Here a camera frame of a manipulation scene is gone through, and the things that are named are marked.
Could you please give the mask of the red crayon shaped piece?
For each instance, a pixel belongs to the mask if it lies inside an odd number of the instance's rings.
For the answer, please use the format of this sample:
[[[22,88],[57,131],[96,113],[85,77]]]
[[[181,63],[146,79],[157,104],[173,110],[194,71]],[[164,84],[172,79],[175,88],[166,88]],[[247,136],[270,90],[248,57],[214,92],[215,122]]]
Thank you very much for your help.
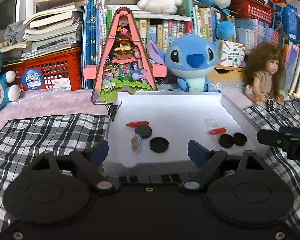
[[[136,128],[139,126],[147,126],[147,125],[149,125],[148,121],[133,121],[126,124],[127,127],[131,127],[131,128]]]
[[[222,127],[222,128],[216,128],[216,129],[210,130],[209,134],[210,135],[218,135],[218,134],[222,134],[222,133],[225,133],[225,132],[226,132],[226,128]]]

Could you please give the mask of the clear small plastic cup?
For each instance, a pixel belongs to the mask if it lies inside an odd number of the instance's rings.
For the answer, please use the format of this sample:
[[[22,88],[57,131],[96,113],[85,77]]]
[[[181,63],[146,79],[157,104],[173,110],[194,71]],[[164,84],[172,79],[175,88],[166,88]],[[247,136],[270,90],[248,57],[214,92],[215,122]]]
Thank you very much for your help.
[[[212,128],[217,128],[219,126],[219,124],[217,123],[216,120],[214,119],[206,119],[205,123],[208,127],[212,127]]]

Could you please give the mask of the blue bear picture card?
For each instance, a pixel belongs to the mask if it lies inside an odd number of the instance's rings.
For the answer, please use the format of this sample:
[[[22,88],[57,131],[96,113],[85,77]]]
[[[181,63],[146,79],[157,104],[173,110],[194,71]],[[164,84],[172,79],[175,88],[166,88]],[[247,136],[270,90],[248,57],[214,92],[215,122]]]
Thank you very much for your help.
[[[132,150],[139,153],[141,150],[142,137],[135,133],[131,139]]]

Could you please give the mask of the black binder clip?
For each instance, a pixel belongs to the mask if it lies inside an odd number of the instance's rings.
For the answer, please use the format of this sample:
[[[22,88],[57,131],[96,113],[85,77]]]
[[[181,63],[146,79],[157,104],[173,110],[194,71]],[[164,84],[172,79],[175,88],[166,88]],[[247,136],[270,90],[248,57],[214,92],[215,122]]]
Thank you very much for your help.
[[[115,116],[118,112],[118,110],[120,109],[121,105],[122,105],[122,101],[118,104],[118,105],[114,105],[114,104],[109,104],[107,102],[107,100],[104,100],[103,102],[104,106],[106,107],[107,111],[108,111],[108,116],[110,118],[111,121],[115,120]]]

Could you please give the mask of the pink fluffy blanket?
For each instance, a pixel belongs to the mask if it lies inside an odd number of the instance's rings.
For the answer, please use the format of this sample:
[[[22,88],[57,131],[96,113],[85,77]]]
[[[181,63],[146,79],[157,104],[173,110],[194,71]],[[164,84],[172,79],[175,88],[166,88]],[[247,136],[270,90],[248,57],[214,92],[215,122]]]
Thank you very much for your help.
[[[0,110],[0,130],[15,119],[30,119],[50,115],[94,114],[106,115],[104,105],[91,102],[89,90],[35,90],[26,91],[17,101]]]

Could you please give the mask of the brown haired baby doll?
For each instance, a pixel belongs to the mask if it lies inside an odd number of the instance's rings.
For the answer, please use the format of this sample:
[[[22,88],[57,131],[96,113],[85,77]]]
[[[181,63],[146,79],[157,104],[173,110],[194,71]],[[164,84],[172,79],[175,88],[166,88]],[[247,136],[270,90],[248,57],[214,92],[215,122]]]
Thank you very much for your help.
[[[281,94],[285,63],[281,51],[273,44],[263,42],[248,55],[246,64],[245,96],[256,105],[268,100],[284,103]]]

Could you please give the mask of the white shallow cardboard box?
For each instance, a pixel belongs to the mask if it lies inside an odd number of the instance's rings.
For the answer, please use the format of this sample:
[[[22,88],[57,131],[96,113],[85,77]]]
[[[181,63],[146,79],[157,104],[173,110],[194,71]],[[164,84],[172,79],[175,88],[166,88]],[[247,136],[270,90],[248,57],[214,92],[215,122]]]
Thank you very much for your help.
[[[190,140],[195,140],[208,150],[219,148],[217,135],[209,131],[206,119],[214,119],[226,128],[230,135],[243,133],[248,140],[244,146],[232,146],[229,155],[242,155],[252,150],[260,156],[266,154],[267,146],[257,141],[258,127],[222,93],[190,92],[127,92],[117,94],[115,105],[122,101],[115,120],[109,121],[106,140],[108,156],[103,162],[105,174],[109,176],[152,176],[192,172],[196,166],[187,153]],[[132,150],[131,139],[135,128],[126,124],[133,121],[148,121],[152,135],[142,139],[141,150]],[[167,151],[153,152],[149,142],[154,137],[166,138]]]

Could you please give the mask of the wooden drawer shelf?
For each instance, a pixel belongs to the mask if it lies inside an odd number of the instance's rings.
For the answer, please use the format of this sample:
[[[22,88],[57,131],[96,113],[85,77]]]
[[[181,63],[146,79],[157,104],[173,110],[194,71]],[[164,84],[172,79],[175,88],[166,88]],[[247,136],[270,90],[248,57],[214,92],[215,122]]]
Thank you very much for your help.
[[[221,66],[217,64],[215,68],[207,74],[210,81],[238,81],[245,82],[245,69],[239,67]]]

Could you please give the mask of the white patterned tissue box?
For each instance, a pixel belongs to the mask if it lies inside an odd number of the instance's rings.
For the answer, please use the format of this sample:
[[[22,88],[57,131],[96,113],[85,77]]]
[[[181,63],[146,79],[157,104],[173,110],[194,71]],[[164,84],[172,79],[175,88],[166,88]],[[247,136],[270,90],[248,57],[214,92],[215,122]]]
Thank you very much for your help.
[[[217,40],[217,57],[220,66],[243,68],[245,45],[237,42]]]

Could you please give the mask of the red plastic crate left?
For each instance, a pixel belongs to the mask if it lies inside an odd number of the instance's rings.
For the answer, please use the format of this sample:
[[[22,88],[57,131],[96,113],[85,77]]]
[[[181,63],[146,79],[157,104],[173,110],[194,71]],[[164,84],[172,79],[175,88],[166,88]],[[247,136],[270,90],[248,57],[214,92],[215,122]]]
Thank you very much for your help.
[[[15,72],[14,84],[22,91],[40,89],[79,90],[81,49],[57,51],[41,57],[3,66],[2,72]]]

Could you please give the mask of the pink triangular diorama house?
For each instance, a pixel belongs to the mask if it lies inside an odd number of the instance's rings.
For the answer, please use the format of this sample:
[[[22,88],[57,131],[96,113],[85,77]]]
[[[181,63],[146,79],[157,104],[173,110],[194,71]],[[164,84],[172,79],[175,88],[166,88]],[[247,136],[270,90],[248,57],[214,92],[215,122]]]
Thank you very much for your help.
[[[91,95],[93,104],[113,103],[119,92],[157,90],[155,78],[165,77],[163,63],[149,62],[133,12],[121,7],[114,12],[98,65]]]

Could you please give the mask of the blue Stitch plush toy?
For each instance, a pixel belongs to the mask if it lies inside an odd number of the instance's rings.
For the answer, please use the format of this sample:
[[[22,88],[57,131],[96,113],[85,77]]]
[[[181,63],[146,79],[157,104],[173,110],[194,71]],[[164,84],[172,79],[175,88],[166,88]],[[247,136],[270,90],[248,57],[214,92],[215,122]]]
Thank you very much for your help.
[[[173,41],[163,52],[152,40],[146,43],[149,57],[163,64],[176,77],[175,92],[216,92],[210,88],[207,74],[217,63],[217,43],[209,42],[193,33],[185,34]]]

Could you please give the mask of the blue gift bag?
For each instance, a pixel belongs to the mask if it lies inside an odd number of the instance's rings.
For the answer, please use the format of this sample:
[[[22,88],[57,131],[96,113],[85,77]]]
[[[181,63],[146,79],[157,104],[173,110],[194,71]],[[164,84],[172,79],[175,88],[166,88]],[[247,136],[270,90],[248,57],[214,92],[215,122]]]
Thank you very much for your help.
[[[275,31],[283,30],[287,39],[296,43],[298,39],[296,7],[288,4],[286,0],[268,0],[268,6],[274,11],[271,27]]]

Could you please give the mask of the red plastic basket right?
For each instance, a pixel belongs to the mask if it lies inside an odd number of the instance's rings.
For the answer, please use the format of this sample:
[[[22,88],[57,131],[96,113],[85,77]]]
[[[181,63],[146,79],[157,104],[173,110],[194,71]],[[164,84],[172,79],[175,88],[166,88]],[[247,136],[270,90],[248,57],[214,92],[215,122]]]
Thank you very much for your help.
[[[229,11],[238,18],[255,18],[272,24],[274,10],[258,0],[231,0]]]

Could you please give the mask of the stack of books left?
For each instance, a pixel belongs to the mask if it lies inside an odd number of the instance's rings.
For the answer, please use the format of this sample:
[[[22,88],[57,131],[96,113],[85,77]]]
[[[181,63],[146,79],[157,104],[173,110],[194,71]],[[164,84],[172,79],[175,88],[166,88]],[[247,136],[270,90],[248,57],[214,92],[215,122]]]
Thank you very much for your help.
[[[79,40],[83,7],[89,0],[34,0],[41,11],[5,30],[0,52],[4,62],[27,59]]]

